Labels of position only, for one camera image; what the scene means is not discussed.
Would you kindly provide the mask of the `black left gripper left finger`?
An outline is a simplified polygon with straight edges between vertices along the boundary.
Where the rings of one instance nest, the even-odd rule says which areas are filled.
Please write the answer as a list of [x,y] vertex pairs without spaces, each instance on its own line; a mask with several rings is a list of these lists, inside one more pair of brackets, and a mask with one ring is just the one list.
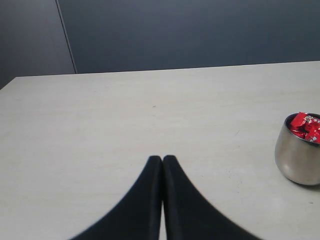
[[117,205],[74,240],[158,240],[162,214],[162,159],[150,156]]

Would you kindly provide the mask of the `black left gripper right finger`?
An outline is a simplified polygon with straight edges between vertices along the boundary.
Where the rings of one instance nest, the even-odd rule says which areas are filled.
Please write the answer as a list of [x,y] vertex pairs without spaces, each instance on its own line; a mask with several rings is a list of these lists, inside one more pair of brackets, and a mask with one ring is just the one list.
[[257,240],[196,189],[174,155],[163,158],[164,217],[168,240]]

